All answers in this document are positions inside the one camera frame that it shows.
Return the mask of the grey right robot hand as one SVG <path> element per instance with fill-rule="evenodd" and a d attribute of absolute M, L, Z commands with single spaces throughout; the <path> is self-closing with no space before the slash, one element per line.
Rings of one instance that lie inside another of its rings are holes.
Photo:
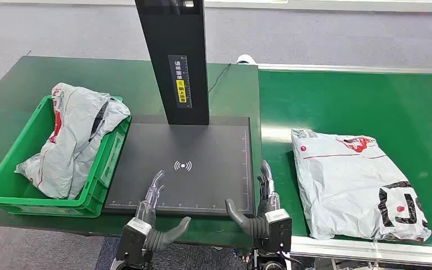
<path fill-rule="evenodd" d="M 225 199 L 226 212 L 231 219 L 238 224 L 243 232 L 254 239 L 269 238 L 266 213 L 280 208 L 280 197 L 275 191 L 275 184 L 272 177 L 271 168 L 266 160 L 262 160 L 261 173 L 257 179 L 259 181 L 259 205 L 257 216 L 247 218 L 231 199 Z"/>

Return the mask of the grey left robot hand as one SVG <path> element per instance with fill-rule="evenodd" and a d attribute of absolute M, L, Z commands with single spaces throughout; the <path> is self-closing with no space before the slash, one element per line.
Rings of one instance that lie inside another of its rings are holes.
<path fill-rule="evenodd" d="M 143 248 L 151 252 L 160 252 L 175 242 L 187 231 L 191 221 L 190 217 L 184 217 L 179 225 L 168 231 L 162 232 L 156 229 L 156 205 L 160 193 L 165 187 L 163 184 L 164 177 L 164 170 L 160 170 L 154 175 L 146 196 L 136 211 L 137 231 L 145 236 Z"/>

